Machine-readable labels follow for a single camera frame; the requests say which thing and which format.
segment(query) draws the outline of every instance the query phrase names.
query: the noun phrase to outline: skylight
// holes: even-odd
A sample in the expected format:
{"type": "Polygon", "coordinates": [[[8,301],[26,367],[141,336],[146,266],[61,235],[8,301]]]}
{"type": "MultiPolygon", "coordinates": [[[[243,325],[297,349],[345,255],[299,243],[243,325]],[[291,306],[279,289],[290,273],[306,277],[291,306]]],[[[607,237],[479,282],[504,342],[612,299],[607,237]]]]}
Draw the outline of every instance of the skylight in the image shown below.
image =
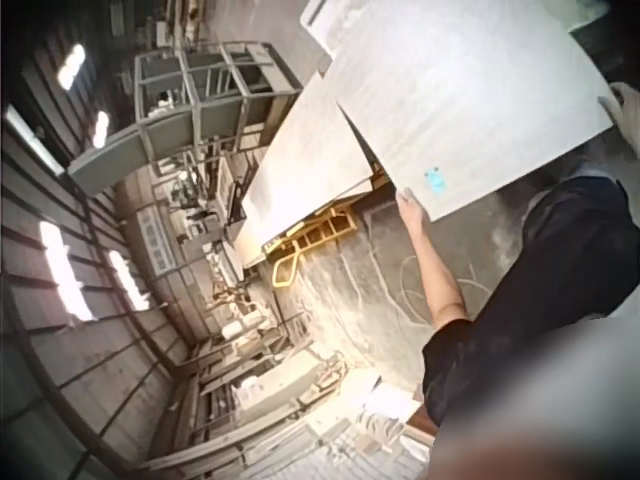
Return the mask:
{"type": "Polygon", "coordinates": [[[60,229],[51,223],[40,222],[40,236],[47,247],[45,256],[65,308],[83,322],[95,320],[82,295],[82,284],[76,280],[71,268],[68,247],[62,241],[60,229]]]}
{"type": "Polygon", "coordinates": [[[140,293],[140,290],[138,290],[138,286],[131,276],[129,267],[124,261],[124,258],[122,258],[122,255],[120,255],[120,253],[116,252],[115,250],[111,250],[109,252],[109,258],[111,259],[113,268],[115,268],[116,272],[118,273],[120,283],[127,291],[127,295],[129,295],[129,300],[131,300],[133,308],[135,308],[137,311],[149,310],[149,301],[146,299],[146,296],[142,295],[140,293]]]}
{"type": "Polygon", "coordinates": [[[62,65],[58,72],[58,82],[62,88],[65,90],[69,90],[71,88],[73,80],[80,71],[80,67],[82,67],[85,58],[86,55],[84,53],[84,48],[82,45],[76,44],[71,49],[71,53],[67,56],[64,61],[64,65],[62,65]]]}
{"type": "Polygon", "coordinates": [[[56,162],[56,159],[53,158],[40,139],[36,137],[36,134],[29,128],[29,125],[22,119],[16,109],[13,108],[13,105],[9,105],[7,112],[4,114],[4,118],[54,174],[62,175],[64,173],[64,168],[56,162]]]}
{"type": "Polygon", "coordinates": [[[105,112],[98,113],[98,120],[96,121],[96,131],[93,135],[93,146],[96,148],[104,147],[104,143],[107,140],[107,130],[109,129],[109,115],[105,112]]]}

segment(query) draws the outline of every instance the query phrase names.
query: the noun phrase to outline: blue sticker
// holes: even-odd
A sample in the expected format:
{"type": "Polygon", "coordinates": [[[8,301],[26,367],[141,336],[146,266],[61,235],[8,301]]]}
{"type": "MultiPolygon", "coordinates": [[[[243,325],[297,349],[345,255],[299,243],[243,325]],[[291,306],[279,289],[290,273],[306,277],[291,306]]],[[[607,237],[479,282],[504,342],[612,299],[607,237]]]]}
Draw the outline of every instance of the blue sticker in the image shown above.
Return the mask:
{"type": "Polygon", "coordinates": [[[442,175],[440,174],[440,171],[437,167],[432,168],[427,173],[425,173],[425,177],[431,185],[431,189],[435,193],[442,193],[444,189],[447,188],[446,184],[444,183],[444,178],[442,178],[442,175]]]}

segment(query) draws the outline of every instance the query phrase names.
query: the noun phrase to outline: wooden board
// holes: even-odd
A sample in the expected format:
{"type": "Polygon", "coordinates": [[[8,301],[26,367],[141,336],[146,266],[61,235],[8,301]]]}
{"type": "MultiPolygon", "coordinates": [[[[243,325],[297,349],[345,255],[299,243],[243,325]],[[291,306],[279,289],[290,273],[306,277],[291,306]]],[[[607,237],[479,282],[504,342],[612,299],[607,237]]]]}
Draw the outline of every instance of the wooden board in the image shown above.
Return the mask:
{"type": "Polygon", "coordinates": [[[378,0],[324,79],[435,220],[611,126],[610,90],[539,0],[378,0]]]}
{"type": "Polygon", "coordinates": [[[314,75],[242,201],[256,243],[264,245],[371,175],[351,127],[314,75]]]}

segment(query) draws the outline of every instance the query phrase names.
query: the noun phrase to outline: gray metal frame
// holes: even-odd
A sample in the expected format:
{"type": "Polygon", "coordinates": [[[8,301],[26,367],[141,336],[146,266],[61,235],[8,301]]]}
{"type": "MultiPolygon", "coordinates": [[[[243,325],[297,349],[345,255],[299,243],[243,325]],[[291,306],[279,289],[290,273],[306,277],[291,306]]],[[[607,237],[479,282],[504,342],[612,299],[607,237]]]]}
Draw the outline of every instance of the gray metal frame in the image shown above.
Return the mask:
{"type": "Polygon", "coordinates": [[[210,145],[224,145],[226,154],[268,145],[301,91],[285,72],[262,42],[200,43],[138,55],[136,123],[110,136],[103,148],[83,153],[71,163],[69,175],[94,196],[145,164],[165,177],[217,161],[220,151],[202,158],[210,145]],[[211,64],[201,65],[208,60],[211,64]],[[172,92],[175,102],[160,110],[155,105],[163,92],[172,92]],[[249,125],[262,129],[247,133],[249,125]],[[242,138],[256,134],[259,145],[243,149],[242,138]],[[189,151],[195,161],[188,161],[189,151]],[[177,168],[161,169],[172,158],[177,168]]]}

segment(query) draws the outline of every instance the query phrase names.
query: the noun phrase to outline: floor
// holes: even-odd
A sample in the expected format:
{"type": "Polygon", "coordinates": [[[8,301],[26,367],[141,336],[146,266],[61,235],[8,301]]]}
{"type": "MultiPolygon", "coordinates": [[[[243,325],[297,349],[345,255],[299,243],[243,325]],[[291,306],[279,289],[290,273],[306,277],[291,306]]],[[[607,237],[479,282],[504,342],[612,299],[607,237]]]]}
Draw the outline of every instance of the floor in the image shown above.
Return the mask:
{"type": "MultiPolygon", "coordinates": [[[[300,26],[307,0],[218,0],[208,32],[219,40],[270,41],[302,83],[323,52],[300,26]]],[[[640,219],[640,175],[630,148],[609,131],[575,152],[468,205],[433,225],[432,237],[461,287],[471,315],[513,264],[529,200],[548,188],[579,154],[606,163],[625,179],[640,219]]],[[[376,368],[386,381],[414,390],[423,374],[421,349],[433,334],[416,259],[392,189],[356,206],[358,230],[307,255],[295,283],[277,292],[285,318],[294,315],[314,336],[354,363],[376,368]]],[[[261,267],[270,278],[269,265],[261,267]]],[[[266,291],[254,285],[254,291],[266,291]]],[[[637,311],[640,295],[623,307],[637,311]]]]}

